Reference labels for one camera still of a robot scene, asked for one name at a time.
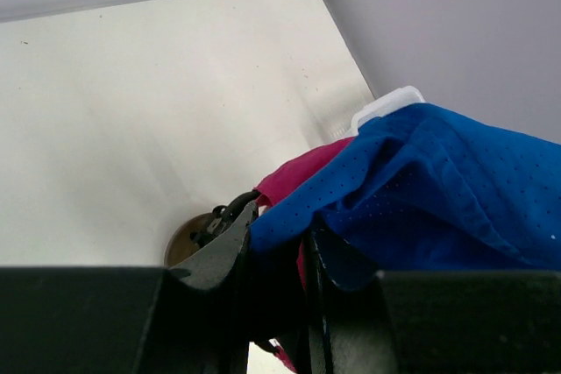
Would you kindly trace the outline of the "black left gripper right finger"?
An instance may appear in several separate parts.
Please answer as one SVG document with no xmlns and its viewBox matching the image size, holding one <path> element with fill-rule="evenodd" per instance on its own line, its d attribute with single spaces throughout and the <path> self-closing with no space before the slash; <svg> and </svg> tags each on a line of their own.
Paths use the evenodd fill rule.
<svg viewBox="0 0 561 374">
<path fill-rule="evenodd" d="M 315 373 L 557 373 L 557 272 L 392 272 L 304 239 Z"/>
</svg>

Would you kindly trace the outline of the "brown wooden round stand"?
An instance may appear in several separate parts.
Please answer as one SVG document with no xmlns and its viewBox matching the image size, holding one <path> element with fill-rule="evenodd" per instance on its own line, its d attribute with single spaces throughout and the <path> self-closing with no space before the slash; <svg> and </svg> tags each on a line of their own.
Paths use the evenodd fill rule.
<svg viewBox="0 0 561 374">
<path fill-rule="evenodd" d="M 176 266 L 210 243 L 216 237 L 209 228 L 215 220 L 215 215 L 206 213 L 183 223 L 167 244 L 164 265 Z"/>
</svg>

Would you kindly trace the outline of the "blue cap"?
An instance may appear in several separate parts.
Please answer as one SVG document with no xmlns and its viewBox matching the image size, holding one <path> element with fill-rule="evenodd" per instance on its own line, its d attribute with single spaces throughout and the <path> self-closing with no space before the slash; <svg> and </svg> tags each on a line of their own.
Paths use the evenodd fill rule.
<svg viewBox="0 0 561 374">
<path fill-rule="evenodd" d="M 315 219 L 383 270 L 558 270 L 560 147 L 429 103 L 359 129 L 251 227 L 268 270 Z"/>
</svg>

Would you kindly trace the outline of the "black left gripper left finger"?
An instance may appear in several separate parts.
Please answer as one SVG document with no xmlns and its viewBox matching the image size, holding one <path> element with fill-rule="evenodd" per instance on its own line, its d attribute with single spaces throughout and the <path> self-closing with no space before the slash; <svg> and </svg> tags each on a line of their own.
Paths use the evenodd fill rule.
<svg viewBox="0 0 561 374">
<path fill-rule="evenodd" d="M 248 203 L 190 258 L 165 267 L 4 267 L 4 373 L 243 373 L 249 341 Z"/>
</svg>

